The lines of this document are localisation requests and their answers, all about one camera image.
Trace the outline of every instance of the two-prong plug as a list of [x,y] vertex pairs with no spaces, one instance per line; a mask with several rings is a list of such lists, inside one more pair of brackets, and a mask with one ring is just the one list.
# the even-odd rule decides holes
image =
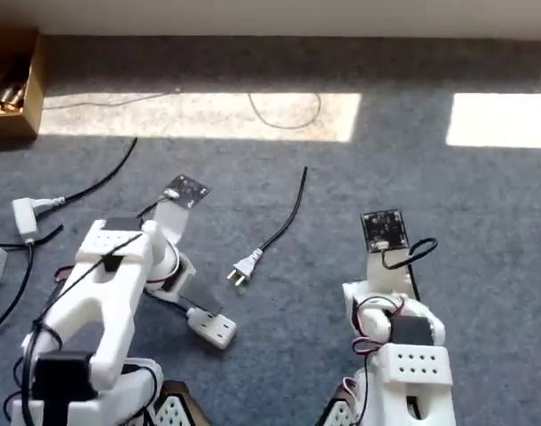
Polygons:
[[243,283],[247,283],[251,279],[251,275],[255,270],[256,263],[259,261],[263,251],[259,248],[249,256],[239,260],[233,270],[227,275],[227,280],[239,287]]

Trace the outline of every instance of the gray carpet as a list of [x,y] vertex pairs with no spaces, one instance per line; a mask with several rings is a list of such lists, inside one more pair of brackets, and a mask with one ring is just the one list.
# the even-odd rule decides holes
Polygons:
[[[341,284],[365,276],[359,214],[399,208],[410,238],[440,247],[415,271],[446,325],[458,425],[541,425],[541,150],[445,144],[457,91],[541,92],[541,44],[189,39],[52,40],[51,94],[79,91],[357,91],[367,108],[350,143],[144,138],[120,176],[47,218],[66,231],[40,248],[31,287],[0,333],[1,403],[12,363],[53,271],[71,262],[91,222],[136,212],[183,172],[213,187],[181,248],[238,323],[227,351],[180,314],[143,299],[130,353],[184,380],[215,425],[311,425],[361,362],[349,347]],[[9,203],[56,196],[109,170],[128,138],[41,136],[0,152],[0,241]],[[265,255],[244,296],[231,265],[287,216],[302,166],[307,191],[291,231]],[[26,258],[12,254],[0,311]],[[96,342],[98,330],[74,345]]]

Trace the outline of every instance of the white wall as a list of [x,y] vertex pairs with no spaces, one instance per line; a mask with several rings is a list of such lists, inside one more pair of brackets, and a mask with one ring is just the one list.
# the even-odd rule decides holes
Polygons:
[[541,39],[541,0],[0,0],[48,34]]

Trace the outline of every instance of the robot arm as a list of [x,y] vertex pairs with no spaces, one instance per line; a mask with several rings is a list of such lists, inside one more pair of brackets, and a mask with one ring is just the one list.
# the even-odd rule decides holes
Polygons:
[[[364,367],[344,379],[318,424],[455,426],[443,323],[419,300],[397,210],[363,215],[367,280],[343,284]],[[403,267],[391,269],[394,264]],[[367,349],[357,344],[369,343]],[[335,413],[341,422],[333,423]]]
[[[189,178],[182,180],[195,183]],[[182,194],[184,199],[194,196],[190,192]],[[186,203],[187,208],[193,205]],[[171,302],[178,303],[183,290],[191,287],[189,278],[193,273],[188,268],[192,266],[187,258],[186,264],[181,264],[182,254],[168,238],[170,232],[166,232],[165,225],[170,223],[142,224],[133,218],[98,220],[93,224],[58,298],[36,322],[39,329],[35,327],[36,331],[22,344],[25,359],[32,365],[30,375],[25,369],[32,384],[26,404],[29,415],[24,414],[23,401],[15,400],[12,426],[164,424],[154,420],[153,410],[164,383],[161,367],[151,359],[127,359],[127,354],[143,291],[147,289],[154,295],[164,288],[172,295]],[[177,229],[179,239],[184,225],[185,220],[178,219],[169,231]],[[235,324],[218,312],[192,307],[187,316],[196,333],[220,348],[234,336]],[[103,324],[94,352],[62,350],[63,342],[91,322]],[[226,335],[217,327],[224,328]],[[211,340],[210,333],[221,338]],[[181,406],[178,400],[168,397],[160,402],[167,405],[162,408],[166,413]],[[185,418],[185,414],[173,413],[174,418],[178,415]]]

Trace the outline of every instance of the black circuit board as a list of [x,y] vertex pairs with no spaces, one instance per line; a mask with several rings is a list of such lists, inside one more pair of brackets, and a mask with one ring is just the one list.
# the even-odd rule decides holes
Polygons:
[[166,185],[166,189],[178,193],[178,198],[172,201],[183,209],[195,207],[211,191],[211,188],[186,175],[176,176],[172,182]]
[[386,241],[385,250],[407,249],[409,241],[399,210],[383,210],[361,215],[361,226],[369,253],[381,252],[380,242]]

